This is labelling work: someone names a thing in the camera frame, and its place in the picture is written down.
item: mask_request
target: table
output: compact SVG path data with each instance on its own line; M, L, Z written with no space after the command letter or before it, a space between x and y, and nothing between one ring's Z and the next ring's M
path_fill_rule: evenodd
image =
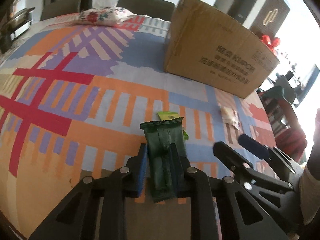
M158 111L185 117L188 158L209 176L231 174L212 153L220 140L273 174L236 140L246 133L275 146L255 92L239 99L163 72L169 22L136 16L113 28L70 19L32 26L0 68L0 209L25 237L81 178L107 176L136 155L145 142L139 125ZM241 131L223 122L220 106L238 111ZM188 199L154 204L144 190L127 200L128 239L189 239L189 213Z

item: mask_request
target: cardboard box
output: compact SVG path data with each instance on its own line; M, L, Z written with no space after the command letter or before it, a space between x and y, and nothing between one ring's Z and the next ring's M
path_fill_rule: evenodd
M200 0L180 0L167 35L166 72L246 98L279 64L260 39Z

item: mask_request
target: green snack package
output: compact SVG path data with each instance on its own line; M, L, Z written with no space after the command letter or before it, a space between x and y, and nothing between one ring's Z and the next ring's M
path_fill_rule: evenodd
M167 121L152 121L140 124L148 143L148 158L151 174L151 195L154 202L175 197L170 170L169 146L175 143L180 156L186 157L182 133L183 117Z
M172 120L172 119L181 117L177 112L169 112L169 111L158 112L158 116L161 121ZM184 127L182 128L182 132L183 132L184 140L188 140L189 135L187 134L187 131Z

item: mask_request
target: yellow-green packet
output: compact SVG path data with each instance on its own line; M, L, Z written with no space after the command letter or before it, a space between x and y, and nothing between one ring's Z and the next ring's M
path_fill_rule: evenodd
M178 113L169 112L169 111L158 112L158 116L159 116L161 121L167 121L167 120L172 120L172 119L181 117ZM184 127L182 129L183 129L182 133L183 133L184 140L188 140L189 139L189 135L187 134L187 131L185 130Z

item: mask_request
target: person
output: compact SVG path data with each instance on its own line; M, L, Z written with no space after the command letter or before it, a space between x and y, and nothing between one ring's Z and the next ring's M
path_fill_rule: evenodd
M313 147L300 178L300 206L304 225L308 225L320 207L320 109L316 114Z

